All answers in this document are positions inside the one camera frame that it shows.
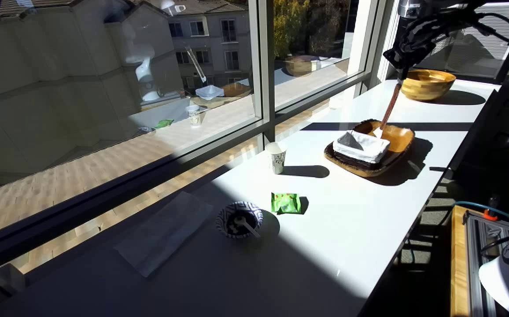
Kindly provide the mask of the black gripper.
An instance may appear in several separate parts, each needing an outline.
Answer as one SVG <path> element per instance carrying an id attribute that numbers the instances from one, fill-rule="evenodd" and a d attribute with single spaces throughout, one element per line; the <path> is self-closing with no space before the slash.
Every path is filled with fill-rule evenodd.
<path id="1" fill-rule="evenodd" d="M 400 0 L 399 30 L 385 58 L 395 69 L 411 69 L 453 32 L 466 26 L 469 0 Z"/>

